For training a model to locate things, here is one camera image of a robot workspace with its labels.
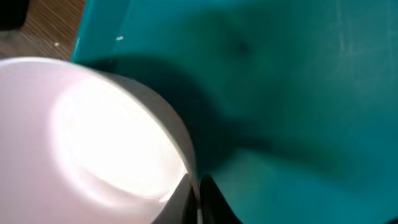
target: white cup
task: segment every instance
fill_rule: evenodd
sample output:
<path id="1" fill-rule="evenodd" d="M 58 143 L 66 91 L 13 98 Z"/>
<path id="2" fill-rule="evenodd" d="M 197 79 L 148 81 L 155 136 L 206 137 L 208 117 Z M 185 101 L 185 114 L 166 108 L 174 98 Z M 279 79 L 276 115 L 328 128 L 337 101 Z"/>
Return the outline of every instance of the white cup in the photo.
<path id="1" fill-rule="evenodd" d="M 194 170 L 185 126 L 148 87 L 59 60 L 0 61 L 0 223 L 175 222 L 191 186 L 198 197 Z"/>

